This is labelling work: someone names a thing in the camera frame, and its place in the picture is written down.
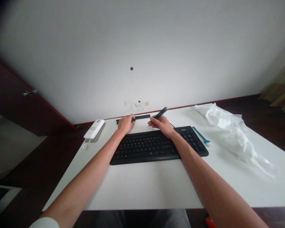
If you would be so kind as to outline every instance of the gray pants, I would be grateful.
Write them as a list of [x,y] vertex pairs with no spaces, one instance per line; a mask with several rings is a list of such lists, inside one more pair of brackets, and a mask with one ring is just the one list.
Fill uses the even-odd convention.
[[185,209],[99,211],[92,227],[191,228]]

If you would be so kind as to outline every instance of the forearm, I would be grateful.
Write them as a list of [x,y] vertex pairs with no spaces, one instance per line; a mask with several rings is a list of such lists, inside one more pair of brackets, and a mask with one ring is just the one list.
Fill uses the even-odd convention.
[[267,227],[244,199],[177,133],[171,137],[202,204],[218,227]]
[[73,227],[105,176],[110,160],[123,137],[124,134],[117,130],[41,217],[55,219],[60,228]]

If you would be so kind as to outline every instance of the wooden door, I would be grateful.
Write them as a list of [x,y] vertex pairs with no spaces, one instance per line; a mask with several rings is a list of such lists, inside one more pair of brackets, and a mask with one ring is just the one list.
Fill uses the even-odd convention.
[[[77,129],[0,60],[0,115],[38,136]],[[31,95],[24,96],[25,91]]]

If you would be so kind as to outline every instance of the curtain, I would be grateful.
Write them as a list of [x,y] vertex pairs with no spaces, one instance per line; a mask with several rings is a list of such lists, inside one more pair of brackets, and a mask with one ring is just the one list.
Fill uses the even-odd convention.
[[285,112],[285,73],[265,89],[259,99],[268,100],[272,102],[270,106],[281,107]]

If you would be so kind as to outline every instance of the wall socket plate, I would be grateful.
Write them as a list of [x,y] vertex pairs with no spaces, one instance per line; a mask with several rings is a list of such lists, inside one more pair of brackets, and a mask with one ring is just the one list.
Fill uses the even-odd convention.
[[140,102],[140,103],[135,103],[135,106],[138,107],[144,107],[144,106],[149,106],[150,102],[146,101],[146,102]]

